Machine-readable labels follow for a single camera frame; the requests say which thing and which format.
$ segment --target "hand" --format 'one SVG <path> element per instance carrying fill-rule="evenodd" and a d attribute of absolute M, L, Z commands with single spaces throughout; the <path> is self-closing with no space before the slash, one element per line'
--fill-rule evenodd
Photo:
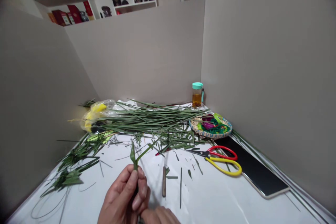
<path fill-rule="evenodd" d="M 159 206 L 155 211 L 150 209 L 144 210 L 141 218 L 145 224 L 180 224 L 173 212 L 163 206 Z"/>
<path fill-rule="evenodd" d="M 132 200 L 137 185 L 139 192 Z M 136 224 L 138 215 L 148 208 L 150 191 L 142 168 L 135 171 L 132 164 L 127 165 L 106 193 L 98 224 Z"/>

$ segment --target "woven basket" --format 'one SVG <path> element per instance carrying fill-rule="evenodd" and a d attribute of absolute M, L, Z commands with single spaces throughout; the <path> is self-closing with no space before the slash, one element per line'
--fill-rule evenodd
<path fill-rule="evenodd" d="M 231 125 L 231 123 L 229 121 L 227 121 L 225 118 L 220 119 L 220 120 L 221 120 L 221 122 L 223 124 L 225 124 L 225 125 L 227 125 L 227 126 L 230 127 L 230 130 L 228 132 L 225 132 L 224 134 L 211 134 L 209 132 L 199 130 L 198 127 L 197 127 L 197 125 L 198 125 L 198 123 L 200 123 L 200 121 L 202 121 L 202 117 L 201 116 L 195 117 L 195 118 L 191 119 L 189 121 L 189 125 L 190 125 L 191 129 L 193 131 L 195 131 L 197 134 L 200 134 L 200 135 L 202 135 L 204 137 L 208 137 L 208 138 L 219 139 L 219 138 L 224 138 L 224 137 L 230 135 L 231 132 L 232 132 L 232 125 Z"/>

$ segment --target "honey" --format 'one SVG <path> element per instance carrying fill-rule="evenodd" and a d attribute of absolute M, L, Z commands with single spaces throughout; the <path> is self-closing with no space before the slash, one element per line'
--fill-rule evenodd
<path fill-rule="evenodd" d="M 192 95 L 192 107 L 197 108 L 202 105 L 202 94 L 193 94 Z"/>

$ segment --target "yellow scissors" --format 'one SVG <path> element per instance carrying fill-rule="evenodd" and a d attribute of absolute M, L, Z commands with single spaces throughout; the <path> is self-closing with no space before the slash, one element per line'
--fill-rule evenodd
<path fill-rule="evenodd" d="M 213 152 L 212 150 L 215 150 L 215 149 L 225 149 L 225 150 L 231 152 L 234 155 L 234 157 L 228 157 L 228 156 L 224 156 L 224 155 L 218 154 L 216 152 Z M 218 170 L 220 170 L 221 172 L 223 172 L 226 175 L 239 176 L 242 173 L 242 167 L 240 166 L 240 164 L 238 164 L 236 162 L 236 160 L 238 159 L 237 154 L 234 151 L 230 150 L 229 148 L 226 148 L 225 146 L 220 146 L 220 145 L 212 146 L 207 151 L 197 151 L 197 150 L 186 150 L 186 151 L 189 151 L 191 153 L 194 153 L 194 154 L 197 154 L 197 155 L 200 155 L 200 156 L 204 157 L 206 161 L 208 161 L 210 164 L 215 166 Z M 222 168 L 220 168 L 218 165 L 216 165 L 216 163 L 214 161 L 234 164 L 235 166 L 238 167 L 238 171 L 236 171 L 236 172 L 225 171 Z"/>

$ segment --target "wooden handle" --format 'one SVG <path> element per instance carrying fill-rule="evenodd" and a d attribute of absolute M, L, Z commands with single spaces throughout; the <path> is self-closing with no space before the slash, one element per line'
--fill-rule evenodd
<path fill-rule="evenodd" d="M 166 168 L 163 167 L 162 171 L 162 197 L 166 197 Z"/>

